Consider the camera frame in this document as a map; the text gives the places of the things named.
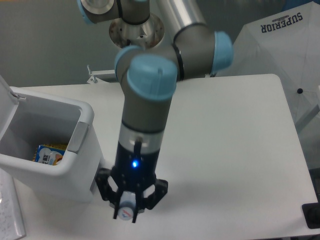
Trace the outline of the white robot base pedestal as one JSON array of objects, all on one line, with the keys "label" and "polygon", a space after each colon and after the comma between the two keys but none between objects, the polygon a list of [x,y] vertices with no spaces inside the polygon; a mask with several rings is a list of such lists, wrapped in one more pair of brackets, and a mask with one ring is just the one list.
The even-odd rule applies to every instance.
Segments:
[{"label": "white robot base pedestal", "polygon": [[165,26],[162,20],[151,13],[149,19],[139,25],[126,23],[122,18],[113,20],[109,27],[109,36],[119,48],[135,45],[144,49],[158,46],[165,35]]}]

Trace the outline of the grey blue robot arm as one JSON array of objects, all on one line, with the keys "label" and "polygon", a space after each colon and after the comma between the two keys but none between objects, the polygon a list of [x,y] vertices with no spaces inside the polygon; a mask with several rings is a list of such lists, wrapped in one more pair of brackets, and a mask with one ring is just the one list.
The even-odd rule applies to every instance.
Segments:
[{"label": "grey blue robot arm", "polygon": [[159,0],[172,44],[151,48],[125,33],[114,72],[124,106],[114,166],[98,170],[100,195],[114,218],[136,222],[167,194],[168,182],[156,165],[177,82],[214,75],[233,61],[233,44],[223,31],[211,31],[194,0]]}]

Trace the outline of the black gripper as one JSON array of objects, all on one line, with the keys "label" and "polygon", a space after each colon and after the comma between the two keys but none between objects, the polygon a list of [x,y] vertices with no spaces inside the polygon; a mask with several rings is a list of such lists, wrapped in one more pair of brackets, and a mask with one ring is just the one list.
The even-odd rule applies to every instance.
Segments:
[{"label": "black gripper", "polygon": [[[141,210],[152,210],[167,194],[168,181],[156,179],[156,166],[159,151],[150,154],[137,155],[125,149],[121,144],[117,146],[115,164],[111,169],[100,168],[96,174],[96,184],[104,201],[113,205],[113,219],[120,210],[120,200],[124,191],[135,193],[135,207],[132,223],[135,223]],[[114,191],[108,179],[114,180],[117,190]],[[154,184],[154,192],[144,197],[143,191]]]}]

